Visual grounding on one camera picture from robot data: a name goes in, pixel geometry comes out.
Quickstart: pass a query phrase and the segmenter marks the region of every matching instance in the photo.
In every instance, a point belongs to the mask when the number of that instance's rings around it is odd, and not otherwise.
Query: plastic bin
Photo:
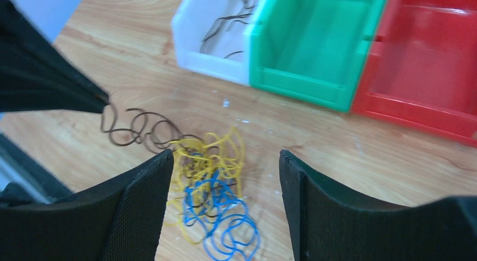
[[[348,111],[386,0],[267,0],[250,84]]]
[[[172,20],[175,56],[181,68],[249,86],[250,34],[266,0],[249,0],[241,13],[252,15],[228,20],[214,37],[203,40],[220,17],[237,15],[243,0],[183,0]]]
[[[353,112],[477,147],[477,0],[389,0]]]

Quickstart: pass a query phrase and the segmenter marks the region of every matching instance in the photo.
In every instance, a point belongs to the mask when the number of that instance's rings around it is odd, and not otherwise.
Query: green bin
[[[250,85],[348,111],[386,0],[267,0]]]

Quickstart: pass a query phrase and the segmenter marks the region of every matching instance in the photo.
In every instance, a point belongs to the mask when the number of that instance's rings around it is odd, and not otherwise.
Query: white plastic box
[[[249,86],[250,35],[265,1],[249,3],[255,5],[252,15],[240,19],[248,24],[230,20],[202,46],[203,39],[216,19],[237,15],[244,3],[242,0],[183,0],[172,19],[177,65],[196,73]],[[243,53],[225,58],[237,51]]]

